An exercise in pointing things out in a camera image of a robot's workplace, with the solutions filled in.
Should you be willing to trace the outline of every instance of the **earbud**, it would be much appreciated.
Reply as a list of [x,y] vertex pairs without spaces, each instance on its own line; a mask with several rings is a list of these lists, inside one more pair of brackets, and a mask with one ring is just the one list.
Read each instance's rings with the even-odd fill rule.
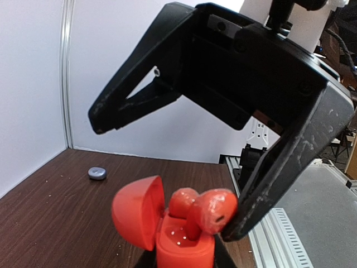
[[194,241],[202,231],[210,235],[222,231],[237,208],[237,196],[228,189],[213,189],[199,195],[191,188],[181,188],[172,195],[168,210],[171,217],[186,219],[187,237]]
[[199,195],[192,203],[186,221],[188,239],[199,239],[204,231],[214,235],[222,231],[235,215],[238,199],[227,189],[209,190]]
[[198,196],[198,192],[192,188],[181,188],[174,192],[168,205],[170,216],[186,219],[192,203]]

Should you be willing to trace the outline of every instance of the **gray earbud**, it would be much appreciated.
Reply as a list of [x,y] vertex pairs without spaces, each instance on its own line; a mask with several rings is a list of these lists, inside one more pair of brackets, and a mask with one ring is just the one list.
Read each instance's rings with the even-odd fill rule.
[[105,180],[105,178],[107,177],[107,171],[102,167],[94,166],[88,170],[88,176],[89,179],[92,180]]

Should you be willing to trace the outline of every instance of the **white panel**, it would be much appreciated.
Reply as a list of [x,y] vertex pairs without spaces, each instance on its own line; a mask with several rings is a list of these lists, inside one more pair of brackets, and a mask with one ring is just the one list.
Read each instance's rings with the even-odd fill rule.
[[[219,154],[240,155],[251,122],[243,131],[232,130],[185,97],[119,131],[98,136],[91,129],[87,115],[90,106],[164,3],[76,0],[70,48],[75,148],[203,162],[217,162]],[[149,75],[142,85],[151,80]]]
[[288,38],[309,52],[313,52],[324,30],[331,6],[325,5],[318,11],[307,11],[295,4],[289,22],[293,24]]
[[[168,0],[154,0],[156,3],[160,4],[160,6],[170,3],[170,2],[175,2],[175,1],[168,1]],[[235,12],[239,12],[241,9],[244,0],[215,0],[215,1],[200,1],[200,0],[179,0],[176,2],[188,4],[191,7],[195,7],[198,4],[202,3],[215,3],[220,6],[226,7],[228,9],[231,9]]]
[[65,148],[61,4],[0,2],[0,197]]
[[272,2],[272,0],[245,0],[240,12],[261,24],[265,24]]

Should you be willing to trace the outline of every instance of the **brown tabletop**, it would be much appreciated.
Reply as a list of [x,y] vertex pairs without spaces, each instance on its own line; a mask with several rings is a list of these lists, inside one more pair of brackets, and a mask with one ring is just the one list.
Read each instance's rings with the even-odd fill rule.
[[[92,166],[108,178],[89,180]],[[66,150],[0,199],[0,267],[134,267],[143,250],[116,232],[110,205],[150,175],[162,176],[166,205],[185,186],[233,189],[225,165]],[[254,267],[248,238],[226,246],[238,268]]]

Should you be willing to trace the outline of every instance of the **cable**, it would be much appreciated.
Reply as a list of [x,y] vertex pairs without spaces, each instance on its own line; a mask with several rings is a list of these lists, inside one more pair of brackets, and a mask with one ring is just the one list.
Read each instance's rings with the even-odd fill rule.
[[355,64],[353,62],[353,59],[351,57],[351,53],[350,53],[350,51],[348,50],[348,48],[346,46],[346,43],[344,42],[344,40],[338,34],[333,32],[332,30],[326,29],[325,31],[339,42],[340,47],[342,48],[343,52],[347,56],[348,65],[350,67],[352,75],[354,76],[355,80],[357,81],[357,70],[356,70]]

